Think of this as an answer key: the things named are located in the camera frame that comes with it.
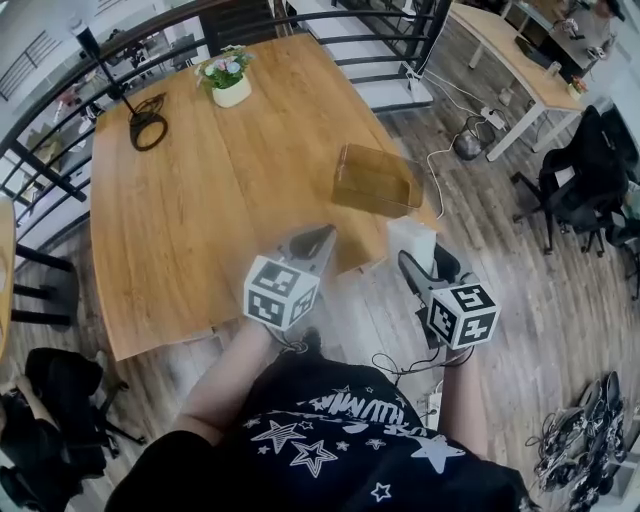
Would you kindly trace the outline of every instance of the black cable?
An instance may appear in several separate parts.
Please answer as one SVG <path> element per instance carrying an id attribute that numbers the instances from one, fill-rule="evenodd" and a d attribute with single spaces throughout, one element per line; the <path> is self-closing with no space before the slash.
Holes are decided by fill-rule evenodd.
<path id="1" fill-rule="evenodd" d="M 434 368 L 457 368 L 458 366 L 462 366 L 464 363 L 466 363 L 469 358 L 471 357 L 471 355 L 473 354 L 475 350 L 475 346 L 471 347 L 470 349 L 467 349 L 466 353 L 467 356 L 464 358 L 463 361 L 459 362 L 459 363 L 454 363 L 455 361 L 457 361 L 460 357 L 462 357 L 462 354 L 459 356 L 455 356 L 451 359 L 449 359 L 448 361 L 444 361 L 443 363 L 439 363 L 439 364 L 435 364 L 435 365 L 430 365 L 427 366 L 426 368 L 417 368 L 414 369 L 414 366 L 418 365 L 418 364 L 428 364 L 428 363 L 432 363 L 433 361 L 435 361 L 435 359 L 438 357 L 438 355 L 440 355 L 440 347 L 438 347 L 435 355 L 430 358 L 430 359 L 420 359 L 419 361 L 415 361 L 413 363 L 411 363 L 411 365 L 409 366 L 408 369 L 404 369 L 404 368 L 399 368 L 398 365 L 396 364 L 396 362 L 387 354 L 383 353 L 383 352 L 376 352 L 373 357 L 371 357 L 371 364 L 373 366 L 375 366 L 376 368 L 378 368 L 379 370 L 385 371 L 390 373 L 391 375 L 395 375 L 396 376 L 396 380 L 394 382 L 394 385 L 397 386 L 398 383 L 400 382 L 400 379 L 402 377 L 404 377 L 405 375 L 412 375 L 414 373 L 420 373 L 420 372 L 424 372 L 427 370 L 432 370 Z M 393 368 L 389 368 L 386 366 L 382 366 L 378 363 L 376 363 L 375 359 L 378 356 L 382 356 L 382 357 L 386 357 L 389 361 L 391 361 L 391 364 L 393 365 Z"/>
<path id="2" fill-rule="evenodd" d="M 148 98 L 129 113 L 129 137 L 131 139 L 131 144 L 138 151 L 149 151 L 156 147 L 160 144 L 160 141 L 164 139 L 167 131 L 169 130 L 167 120 L 158 114 L 164 105 L 164 96 L 165 93 L 162 93 L 152 98 Z M 138 144 L 140 134 L 146 128 L 156 123 L 160 123 L 162 125 L 162 132 L 158 138 L 146 146 L 140 146 Z"/>

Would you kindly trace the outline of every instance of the white desk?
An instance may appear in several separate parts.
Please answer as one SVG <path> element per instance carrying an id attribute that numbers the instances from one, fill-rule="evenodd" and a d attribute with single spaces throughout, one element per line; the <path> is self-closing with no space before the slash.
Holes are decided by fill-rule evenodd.
<path id="1" fill-rule="evenodd" d="M 515 42 L 518 31 L 503 18 L 461 4 L 451 6 L 451 17 L 507 67 L 535 102 L 511 131 L 487 154 L 489 161 L 498 158 L 545 110 L 560 110 L 570 115 L 547 134 L 543 141 L 547 138 L 551 140 L 584 110 L 584 106 L 569 95 L 567 84 L 560 76 L 547 76 L 542 66 L 522 53 Z"/>

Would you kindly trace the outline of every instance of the wooden floor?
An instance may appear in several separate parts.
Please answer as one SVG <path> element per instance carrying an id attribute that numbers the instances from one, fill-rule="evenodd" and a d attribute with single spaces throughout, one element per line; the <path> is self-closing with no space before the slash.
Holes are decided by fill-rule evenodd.
<path id="1" fill-rule="evenodd" d="M 511 82 L 502 65 L 487 56 L 475 71 L 466 67 L 475 49 L 473 39 L 450 21 L 433 52 L 429 68 L 497 106 L 497 92 Z M 407 153 L 421 162 L 426 156 L 449 147 L 463 126 L 467 113 L 458 110 L 436 88 L 430 109 L 386 114 L 380 117 Z M 479 110 L 455 92 L 460 105 Z M 522 89 L 505 113 L 510 122 L 522 115 L 528 98 Z M 536 136 L 538 124 L 523 135 L 527 143 Z M 563 134 L 568 140 L 569 133 Z M 484 156 L 460 161 L 454 153 L 435 155 L 431 161 L 442 188 L 445 216 L 442 240 L 464 251 L 481 279 L 489 281 L 502 314 L 494 339 L 478 348 L 483 372 L 482 389 L 487 406 L 491 456 L 501 464 L 520 470 L 528 485 L 534 483 L 535 449 L 524 446 L 538 434 L 549 412 L 575 400 L 585 385 L 606 372 L 620 373 L 629 407 L 638 399 L 640 366 L 640 306 L 630 300 L 624 281 L 628 263 L 618 251 L 607 247 L 603 258 L 580 253 L 575 235 L 556 236 L 556 249 L 542 255 L 544 223 L 541 217 L 520 225 L 511 216 L 526 193 L 515 189 L 509 176 L 522 171 L 535 178 L 543 155 L 534 155 L 525 142 L 517 141 L 496 162 Z M 438 207 L 433 180 L 428 196 Z M 14 324 L 10 346 L 0 364 L 0 381 L 23 368 L 28 351 L 37 346 L 78 350 L 91 357 L 98 349 L 109 350 L 96 295 L 90 229 L 79 226 L 52 250 L 69 256 L 77 265 L 81 304 L 77 326 L 64 334 L 48 327 Z M 37 285 L 43 269 L 27 264 L 16 282 Z M 37 307 L 31 299 L 20 306 Z M 382 351 L 399 366 L 408 366 L 429 352 L 413 315 L 418 305 L 406 285 L 386 262 L 372 264 L 342 275 L 332 283 L 313 311 L 321 329 L 325 354 L 349 363 L 370 364 Z M 225 325 L 215 334 L 164 347 L 124 361 L 111 372 L 127 380 L 131 391 L 114 405 L 114 420 L 132 433 L 150 439 L 162 435 L 181 401 L 206 368 L 220 355 L 237 328 Z M 414 406 L 424 410 L 424 396 L 437 384 L 441 372 L 404 377 L 400 388 Z M 77 511 L 102 510 L 113 486 L 127 473 L 140 449 L 121 443 L 122 456 L 108 465 L 106 478 L 89 481 L 85 496 L 73 501 Z M 534 499 L 547 510 L 556 510 L 563 495 Z"/>

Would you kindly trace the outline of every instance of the black chair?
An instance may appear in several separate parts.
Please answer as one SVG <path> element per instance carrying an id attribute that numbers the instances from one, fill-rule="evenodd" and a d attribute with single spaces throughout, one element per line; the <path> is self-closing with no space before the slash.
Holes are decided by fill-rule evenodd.
<path id="1" fill-rule="evenodd" d="M 573 167 L 574 176 L 559 186 L 555 173 Z M 587 107 L 580 125 L 569 145 L 549 151 L 538 176 L 539 186 L 517 172 L 512 183 L 523 182 L 538 199 L 538 206 L 513 216 L 518 223 L 523 218 L 543 211 L 547 224 L 548 247 L 544 254 L 553 251 L 554 217 L 565 231 L 565 226 L 576 233 L 590 233 L 589 243 L 582 248 L 588 252 L 593 239 L 600 243 L 598 256 L 604 253 L 600 229 L 606 227 L 607 214 L 620 206 L 628 188 L 625 165 L 614 143 L 604 131 L 598 111 Z"/>
<path id="2" fill-rule="evenodd" d="M 55 405 L 47 400 L 46 390 L 43 392 L 42 386 L 47 377 L 43 376 L 46 372 L 41 371 L 42 361 L 55 356 L 55 352 L 56 349 L 49 348 L 32 350 L 27 358 L 25 374 L 60 427 L 59 435 L 47 437 L 48 449 L 45 450 L 47 453 L 59 453 L 59 456 L 48 456 L 37 467 L 0 468 L 0 485 L 16 506 L 42 512 L 64 512 L 69 500 L 82 492 L 82 480 L 104 475 L 107 460 L 103 449 L 112 458 L 120 453 L 114 434 L 138 445 L 146 444 L 144 437 L 135 438 L 107 420 L 107 412 L 117 394 L 128 389 L 124 382 L 109 391 L 100 407 L 91 405 L 87 396 L 87 402 L 80 404 L 83 411 L 73 415 L 73 428 L 68 428 L 68 417 L 65 423 L 56 416 Z"/>

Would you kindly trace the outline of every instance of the wooden table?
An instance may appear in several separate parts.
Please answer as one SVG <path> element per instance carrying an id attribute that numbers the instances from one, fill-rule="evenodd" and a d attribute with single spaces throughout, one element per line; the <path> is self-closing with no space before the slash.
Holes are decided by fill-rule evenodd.
<path id="1" fill-rule="evenodd" d="M 12 321 L 66 329 L 73 323 L 78 305 L 78 281 L 74 266 L 67 260 L 16 244 L 13 208 L 13 202 L 8 197 L 0 197 L 0 358 L 7 346 Z M 54 272 L 48 274 L 45 284 L 40 288 L 14 284 L 16 256 L 47 265 Z M 43 300 L 45 313 L 12 309 L 14 294 Z"/>
<path id="2" fill-rule="evenodd" d="M 91 235 L 116 359 L 184 340 L 241 314 L 256 255 L 292 230 L 332 223 L 345 271 L 386 253 L 387 218 L 331 203 L 346 143 L 398 149 L 311 36 L 252 46 L 253 93 L 223 109 L 193 70 L 132 99 L 166 92 L 167 137 L 136 152 L 122 106 L 100 116 Z M 426 204 L 416 218 L 436 227 Z"/>
<path id="3" fill-rule="evenodd" d="M 545 136 L 547 142 L 555 137 L 560 130 L 566 128 L 584 110 L 584 106 L 569 95 L 567 84 L 559 75 L 547 76 L 542 66 L 522 53 L 515 42 L 519 35 L 518 31 L 500 16 L 467 5 L 452 4 L 451 17 L 493 53 L 535 101 L 533 107 L 487 154 L 487 159 L 493 161 L 498 158 L 545 110 L 561 110 L 571 113 L 558 126 L 554 127 L 553 133 Z M 477 60 L 472 58 L 469 66 L 474 68 L 476 64 Z M 534 151 L 538 151 L 541 147 L 540 143 L 536 144 Z"/>

